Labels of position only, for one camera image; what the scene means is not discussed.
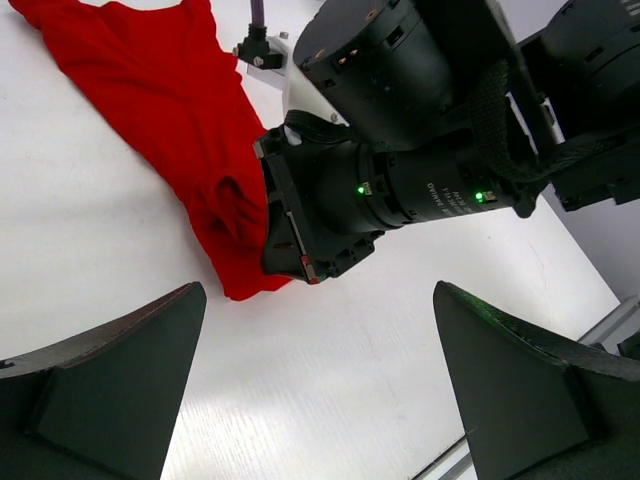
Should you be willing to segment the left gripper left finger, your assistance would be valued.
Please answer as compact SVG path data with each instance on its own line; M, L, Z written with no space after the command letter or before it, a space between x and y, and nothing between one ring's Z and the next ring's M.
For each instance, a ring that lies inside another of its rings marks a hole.
M158 479L207 298L186 284L1 362L4 479Z

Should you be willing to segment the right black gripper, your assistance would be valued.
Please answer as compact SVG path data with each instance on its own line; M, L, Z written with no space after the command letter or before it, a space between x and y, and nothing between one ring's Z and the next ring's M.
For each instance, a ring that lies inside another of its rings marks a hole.
M267 199L265 274L316 285L373 253L389 227L367 203L372 153L352 128L289 112L254 149Z

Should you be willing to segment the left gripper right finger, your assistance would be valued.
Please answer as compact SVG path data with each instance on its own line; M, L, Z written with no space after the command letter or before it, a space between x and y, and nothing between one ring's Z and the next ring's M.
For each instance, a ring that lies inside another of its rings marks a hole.
M637 334L610 353L444 281L433 304L479 478L638 478Z

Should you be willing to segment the red t shirt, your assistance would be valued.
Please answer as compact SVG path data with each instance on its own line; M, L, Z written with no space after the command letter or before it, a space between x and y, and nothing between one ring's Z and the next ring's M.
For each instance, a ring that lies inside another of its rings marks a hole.
M224 294L287 280L261 267L267 203L253 150L262 126L209 2L137 10L111 1L17 1L59 69L184 205Z

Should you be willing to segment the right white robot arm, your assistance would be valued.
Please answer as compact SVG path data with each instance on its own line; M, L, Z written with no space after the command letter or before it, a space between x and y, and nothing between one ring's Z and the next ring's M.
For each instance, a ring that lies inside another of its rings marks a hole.
M639 5L568 1L517 40L495 1L327 1L287 59L328 108L255 143L261 266L317 284L384 233L639 197Z

